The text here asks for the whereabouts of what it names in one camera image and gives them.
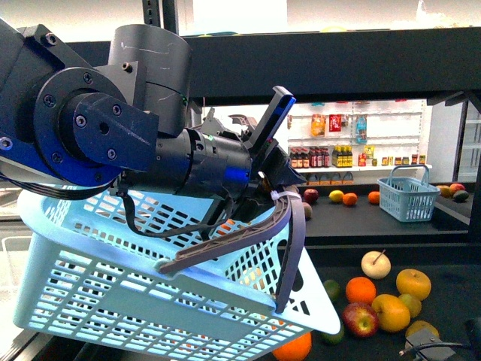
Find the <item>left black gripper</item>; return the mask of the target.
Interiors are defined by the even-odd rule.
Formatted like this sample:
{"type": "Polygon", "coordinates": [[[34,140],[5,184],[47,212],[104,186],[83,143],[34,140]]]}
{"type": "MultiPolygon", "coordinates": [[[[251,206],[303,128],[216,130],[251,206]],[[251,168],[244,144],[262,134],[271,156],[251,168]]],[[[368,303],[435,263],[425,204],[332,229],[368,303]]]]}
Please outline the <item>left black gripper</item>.
{"type": "MultiPolygon", "coordinates": [[[[260,120],[243,114],[230,114],[228,117],[232,122],[230,126],[223,119],[215,118],[215,109],[211,108],[201,130],[222,139],[241,141],[247,149],[247,141],[260,120]]],[[[269,209],[273,204],[270,191],[296,191],[299,185],[306,182],[305,177],[291,166],[289,155],[274,137],[263,145],[259,153],[250,153],[250,158],[249,185],[244,194],[234,201],[232,209],[225,210],[227,219],[220,223],[224,230],[231,229],[236,221],[248,223],[269,209]]]]}

